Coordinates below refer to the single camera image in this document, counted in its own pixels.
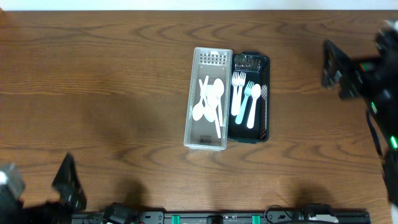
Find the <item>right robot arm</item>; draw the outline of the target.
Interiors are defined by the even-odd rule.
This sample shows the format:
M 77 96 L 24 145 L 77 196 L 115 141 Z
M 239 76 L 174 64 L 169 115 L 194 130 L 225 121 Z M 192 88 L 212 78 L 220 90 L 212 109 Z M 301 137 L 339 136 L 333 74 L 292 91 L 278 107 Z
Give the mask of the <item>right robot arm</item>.
M 366 120 L 382 160 L 388 201 L 397 206 L 397 29 L 380 30 L 375 57 L 351 58 L 331 40 L 323 41 L 321 86 L 339 86 L 341 100 L 361 98 Z

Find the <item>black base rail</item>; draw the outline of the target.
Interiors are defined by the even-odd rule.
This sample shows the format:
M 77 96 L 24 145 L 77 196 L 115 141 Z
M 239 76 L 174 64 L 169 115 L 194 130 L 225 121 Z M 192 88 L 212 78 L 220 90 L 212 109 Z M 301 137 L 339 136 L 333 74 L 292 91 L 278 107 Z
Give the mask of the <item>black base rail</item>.
M 302 208 L 271 205 L 264 211 L 168 212 L 160 209 L 135 210 L 113 203 L 100 212 L 75 213 L 71 224 L 280 224 L 329 223 L 371 224 L 365 210 L 334 209 L 327 204 L 309 204 Z

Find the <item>black plastic mesh basket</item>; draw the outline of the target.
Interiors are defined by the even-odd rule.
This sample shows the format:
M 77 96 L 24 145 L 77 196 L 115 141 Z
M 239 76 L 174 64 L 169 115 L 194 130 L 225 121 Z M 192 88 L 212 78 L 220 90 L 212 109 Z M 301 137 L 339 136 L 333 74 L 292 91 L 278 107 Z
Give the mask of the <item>black plastic mesh basket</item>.
M 234 54 L 232 60 L 231 84 L 230 84 L 230 100 L 229 100 L 229 117 L 228 117 L 228 138 L 238 142 L 255 144 L 258 142 L 266 142 L 269 138 L 269 81 L 270 81 L 270 59 L 259 52 L 243 52 Z M 231 114 L 232 103 L 232 76 L 237 71 L 246 72 L 246 82 L 243 86 L 241 103 L 244 99 L 244 89 L 248 82 L 260 84 L 261 95 L 257 99 L 256 114 L 254 119 L 254 127 L 247 128 L 247 121 L 252 104 L 252 96 L 249 96 L 246 105 L 244 118 L 241 124 L 236 124 L 237 116 Z

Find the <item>white spoon bowl down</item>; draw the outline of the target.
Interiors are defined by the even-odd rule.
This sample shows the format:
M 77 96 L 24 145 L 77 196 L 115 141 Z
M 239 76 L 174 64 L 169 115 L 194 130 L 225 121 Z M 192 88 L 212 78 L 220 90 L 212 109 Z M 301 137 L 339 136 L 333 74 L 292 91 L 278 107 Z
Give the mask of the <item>white spoon bowl down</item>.
M 204 88 L 203 87 L 203 82 L 202 82 L 202 80 L 201 79 L 199 79 L 199 84 L 200 84 L 200 88 L 201 88 L 201 91 L 202 91 L 202 88 Z M 214 122 L 214 116 L 213 115 L 211 115 L 211 111 L 210 111 L 210 106 L 208 105 L 208 102 L 207 102 L 207 97 L 205 96 L 205 98 L 204 98 L 204 102 L 205 102 L 205 106 L 204 106 L 204 108 L 205 108 L 205 110 L 204 110 L 204 116 L 205 116 L 205 118 L 207 119 L 207 121 L 209 121 L 210 123 L 212 123 L 212 122 Z

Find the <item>white plastic spoon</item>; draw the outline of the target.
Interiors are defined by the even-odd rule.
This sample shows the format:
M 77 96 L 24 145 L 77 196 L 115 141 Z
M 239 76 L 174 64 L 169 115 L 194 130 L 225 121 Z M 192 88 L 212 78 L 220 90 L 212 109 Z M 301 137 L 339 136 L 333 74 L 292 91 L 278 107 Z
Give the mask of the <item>white plastic spoon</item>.
M 221 97 L 223 96 L 224 93 L 224 83 L 220 78 L 215 79 L 213 83 L 213 91 L 216 94 L 216 97 L 218 99 L 218 119 L 220 126 L 223 127 L 223 111 L 222 111 L 222 105 L 221 105 Z

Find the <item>white spoon crossed under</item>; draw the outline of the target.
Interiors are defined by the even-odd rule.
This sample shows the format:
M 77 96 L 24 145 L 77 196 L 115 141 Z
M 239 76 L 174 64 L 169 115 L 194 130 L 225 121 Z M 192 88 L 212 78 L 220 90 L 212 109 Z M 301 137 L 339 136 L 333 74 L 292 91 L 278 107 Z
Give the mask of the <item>white spoon crossed under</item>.
M 213 115 L 214 119 L 215 119 L 214 123 L 215 123 L 217 137 L 220 139 L 221 138 L 220 123 L 219 123 L 218 115 L 217 115 L 217 112 L 216 112 L 216 109 L 217 109 L 217 106 L 218 106 L 217 97 L 215 95 L 208 95 L 207 102 L 208 102 L 208 105 L 211 108 L 210 109 L 211 115 Z

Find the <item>white spoon diagonal top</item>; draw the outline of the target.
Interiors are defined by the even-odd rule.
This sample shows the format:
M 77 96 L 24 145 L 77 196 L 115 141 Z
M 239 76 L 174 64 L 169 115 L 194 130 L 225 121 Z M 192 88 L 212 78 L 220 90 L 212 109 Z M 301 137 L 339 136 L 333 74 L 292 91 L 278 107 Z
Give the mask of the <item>white spoon diagonal top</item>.
M 207 84 L 208 84 L 208 79 L 209 79 L 208 75 L 205 77 L 205 81 L 202 81 L 201 79 L 199 79 L 200 100 L 193 107 L 192 116 L 193 116 L 194 121 L 200 120 L 201 117 L 204 115 L 205 106 L 203 103 L 205 101 L 205 93 L 206 93 L 206 88 L 207 88 Z

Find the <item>pinkish white plastic fork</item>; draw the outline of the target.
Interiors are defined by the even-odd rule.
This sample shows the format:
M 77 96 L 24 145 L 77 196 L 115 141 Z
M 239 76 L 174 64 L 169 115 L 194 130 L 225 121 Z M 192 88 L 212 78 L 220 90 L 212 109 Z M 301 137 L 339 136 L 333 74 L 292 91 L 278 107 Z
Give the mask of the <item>pinkish white plastic fork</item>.
M 239 109 L 241 106 L 243 86 L 245 85 L 246 82 L 246 72 L 241 72 L 239 75 L 237 72 L 234 72 L 234 76 L 236 77 L 234 86 L 236 87 L 237 93 L 236 93 L 233 115 L 237 116 L 239 114 Z

